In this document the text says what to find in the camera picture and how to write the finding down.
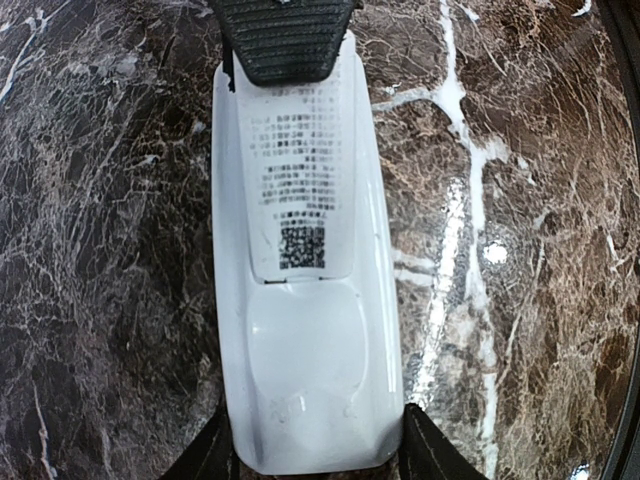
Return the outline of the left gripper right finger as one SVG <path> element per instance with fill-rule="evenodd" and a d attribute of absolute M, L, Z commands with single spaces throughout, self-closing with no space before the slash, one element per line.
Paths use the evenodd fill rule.
<path fill-rule="evenodd" d="M 405 405 L 398 455 L 402 480 L 486 480 L 415 403 Z"/>

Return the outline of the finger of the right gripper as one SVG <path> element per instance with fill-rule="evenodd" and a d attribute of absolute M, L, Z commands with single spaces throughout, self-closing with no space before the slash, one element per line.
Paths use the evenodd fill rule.
<path fill-rule="evenodd" d="M 233 85 L 234 65 L 254 85 L 317 83 L 329 77 L 354 0 L 216 0 L 222 70 Z"/>

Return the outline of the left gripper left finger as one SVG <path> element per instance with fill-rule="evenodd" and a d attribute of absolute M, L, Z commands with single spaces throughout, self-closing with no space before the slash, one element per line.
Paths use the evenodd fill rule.
<path fill-rule="evenodd" d="M 216 412 L 174 464 L 165 480 L 237 480 L 235 454 L 229 420 Z"/>

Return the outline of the white battery cover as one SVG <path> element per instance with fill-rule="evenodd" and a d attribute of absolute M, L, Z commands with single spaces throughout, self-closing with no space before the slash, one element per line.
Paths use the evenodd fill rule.
<path fill-rule="evenodd" d="M 354 265 L 352 76 L 261 88 L 236 82 L 256 276 L 343 278 Z"/>

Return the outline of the white remote control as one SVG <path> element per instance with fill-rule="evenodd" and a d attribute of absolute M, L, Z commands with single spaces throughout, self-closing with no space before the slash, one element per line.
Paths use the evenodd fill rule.
<path fill-rule="evenodd" d="M 404 399 L 394 269 L 370 99 L 346 32 L 330 76 L 352 76 L 354 265 L 343 278 L 265 281 L 254 272 L 236 82 L 214 76 L 211 155 L 216 310 L 235 450 L 264 475 L 384 464 L 402 436 Z"/>

